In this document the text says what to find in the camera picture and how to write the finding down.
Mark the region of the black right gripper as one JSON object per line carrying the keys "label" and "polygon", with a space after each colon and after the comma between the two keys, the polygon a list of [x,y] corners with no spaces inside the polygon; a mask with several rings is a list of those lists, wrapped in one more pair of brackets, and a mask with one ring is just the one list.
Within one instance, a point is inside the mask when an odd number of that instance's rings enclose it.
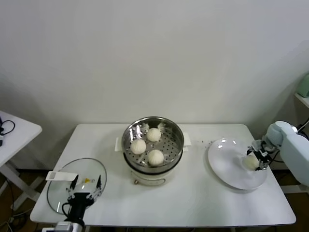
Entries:
{"label": "black right gripper", "polygon": [[256,156],[256,158],[259,160],[259,164],[258,167],[256,168],[256,171],[265,170],[271,161],[270,155],[262,146],[258,148],[257,151],[253,146],[248,146],[246,156],[249,155]]}

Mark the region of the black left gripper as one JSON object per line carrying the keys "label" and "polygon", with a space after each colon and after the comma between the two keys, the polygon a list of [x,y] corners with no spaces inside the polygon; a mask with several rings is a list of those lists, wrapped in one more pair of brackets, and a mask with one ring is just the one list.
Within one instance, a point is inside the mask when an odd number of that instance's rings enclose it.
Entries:
{"label": "black left gripper", "polygon": [[66,188],[68,200],[64,205],[69,206],[69,210],[64,211],[66,221],[82,221],[85,211],[88,207],[92,206],[98,197],[102,194],[102,182],[101,175],[95,180],[93,184],[92,193],[78,192],[73,193],[78,181],[79,175],[77,175],[69,187]]}

